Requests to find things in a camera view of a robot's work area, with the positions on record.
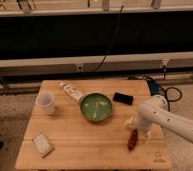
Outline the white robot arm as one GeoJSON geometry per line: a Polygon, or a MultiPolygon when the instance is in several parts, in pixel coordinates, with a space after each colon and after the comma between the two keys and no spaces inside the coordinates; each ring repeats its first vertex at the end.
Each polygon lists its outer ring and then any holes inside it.
{"type": "Polygon", "coordinates": [[[193,144],[193,120],[168,111],[164,96],[154,95],[138,105],[137,112],[125,125],[147,133],[152,124],[158,124],[193,144]]]}

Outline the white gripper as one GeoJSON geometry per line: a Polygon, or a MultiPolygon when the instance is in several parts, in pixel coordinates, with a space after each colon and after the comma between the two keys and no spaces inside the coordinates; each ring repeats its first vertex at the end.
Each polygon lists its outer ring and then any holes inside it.
{"type": "Polygon", "coordinates": [[[127,128],[136,128],[139,131],[141,131],[144,134],[144,140],[145,141],[149,141],[152,139],[153,134],[150,130],[151,126],[152,126],[152,122],[145,119],[144,117],[142,117],[141,115],[136,115],[133,118],[129,118],[125,121],[125,126],[127,128]]]}

